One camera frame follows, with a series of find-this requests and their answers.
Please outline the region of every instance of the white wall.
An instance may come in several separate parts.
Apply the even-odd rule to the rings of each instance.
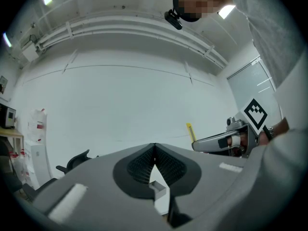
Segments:
[[[259,53],[251,41],[229,61],[228,66],[217,76],[216,85],[219,86],[223,99],[228,104],[229,115],[226,118],[234,116],[239,111],[227,78],[258,56]]]
[[[77,57],[62,74],[75,49]],[[11,106],[26,137],[29,112],[46,109],[47,154],[53,176],[61,177],[55,167],[87,149],[89,157],[150,142],[191,150],[186,123],[198,139],[224,132],[228,106],[216,78],[206,73],[213,68],[190,50],[153,38],[80,37],[25,68]],[[153,174],[151,180],[165,184]],[[168,198],[155,203],[161,213]]]
[[[18,63],[3,50],[0,53],[0,77],[5,77],[8,80],[8,84],[4,93],[0,93],[0,103],[6,106],[9,105],[20,72]]]

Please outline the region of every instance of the person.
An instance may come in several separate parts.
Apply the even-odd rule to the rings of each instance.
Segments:
[[[254,46],[267,66],[277,87],[294,68],[305,48],[305,40],[289,14],[279,0],[178,0],[179,8],[191,18],[208,16],[220,11],[226,5],[235,5],[248,20]],[[278,136],[289,130],[284,118],[270,128],[272,136]],[[269,140],[261,132],[259,145]],[[246,134],[241,134],[241,145],[247,145]]]

